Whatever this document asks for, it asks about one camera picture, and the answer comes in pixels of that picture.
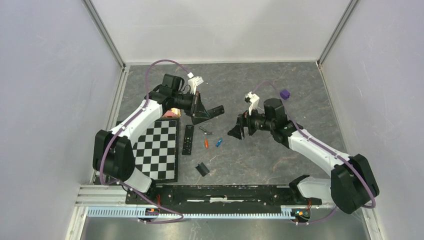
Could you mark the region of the blue AAA battery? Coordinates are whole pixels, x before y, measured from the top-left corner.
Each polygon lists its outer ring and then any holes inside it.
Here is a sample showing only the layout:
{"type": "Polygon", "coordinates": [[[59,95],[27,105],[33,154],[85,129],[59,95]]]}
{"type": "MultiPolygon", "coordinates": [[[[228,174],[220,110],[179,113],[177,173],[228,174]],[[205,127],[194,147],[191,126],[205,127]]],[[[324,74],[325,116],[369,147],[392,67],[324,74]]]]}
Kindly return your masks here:
{"type": "Polygon", "coordinates": [[[216,147],[219,147],[221,144],[222,144],[222,142],[223,142],[223,139],[222,138],[220,138],[219,140],[218,140],[218,142],[216,143],[216,147]]]}

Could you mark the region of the black battery cover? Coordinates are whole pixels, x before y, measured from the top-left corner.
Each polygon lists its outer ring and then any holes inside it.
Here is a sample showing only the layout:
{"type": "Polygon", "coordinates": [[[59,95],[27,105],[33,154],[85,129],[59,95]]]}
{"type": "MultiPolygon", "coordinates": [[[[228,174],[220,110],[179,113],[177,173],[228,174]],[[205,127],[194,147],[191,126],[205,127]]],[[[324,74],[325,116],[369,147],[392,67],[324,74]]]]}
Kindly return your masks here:
{"type": "Polygon", "coordinates": [[[202,177],[205,177],[207,174],[209,174],[210,173],[210,170],[206,167],[206,165],[203,163],[203,162],[201,162],[201,163],[199,163],[196,167],[195,167],[195,169],[200,173],[200,175],[202,176],[202,177]]]}

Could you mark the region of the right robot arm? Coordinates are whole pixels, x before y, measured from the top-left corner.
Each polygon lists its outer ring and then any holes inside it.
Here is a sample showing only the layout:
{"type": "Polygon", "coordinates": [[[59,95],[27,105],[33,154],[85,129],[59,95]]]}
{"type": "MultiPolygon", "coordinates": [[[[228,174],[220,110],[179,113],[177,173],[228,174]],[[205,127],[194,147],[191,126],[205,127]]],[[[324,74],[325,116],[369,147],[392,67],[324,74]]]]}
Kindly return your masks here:
{"type": "Polygon", "coordinates": [[[237,116],[235,126],[227,133],[229,136],[243,140],[257,131],[269,132],[274,141],[308,158],[329,176],[316,180],[305,176],[299,180],[288,191],[293,203],[302,204],[308,198],[328,199],[346,214],[376,207],[380,190],[365,156],[351,156],[316,139],[289,118],[280,98],[265,100],[263,113],[257,111],[260,100],[257,94],[249,92],[244,100],[249,108],[237,116]]]}

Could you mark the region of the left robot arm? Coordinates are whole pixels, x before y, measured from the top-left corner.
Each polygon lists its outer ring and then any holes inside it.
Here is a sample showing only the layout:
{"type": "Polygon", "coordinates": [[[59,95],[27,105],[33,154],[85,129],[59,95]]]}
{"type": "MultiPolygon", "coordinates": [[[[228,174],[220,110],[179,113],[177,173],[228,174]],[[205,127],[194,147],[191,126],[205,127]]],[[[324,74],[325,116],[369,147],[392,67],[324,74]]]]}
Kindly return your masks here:
{"type": "Polygon", "coordinates": [[[94,138],[93,169],[99,172],[103,185],[121,183],[138,191],[145,204],[153,203],[157,190],[153,179],[136,168],[133,145],[139,136],[167,111],[179,109],[191,118],[193,125],[203,123],[224,114],[223,105],[206,109],[197,90],[203,83],[200,76],[188,74],[189,90],[183,92],[182,77],[165,74],[162,83],[150,91],[140,106],[122,123],[110,130],[99,130],[94,138]]]}

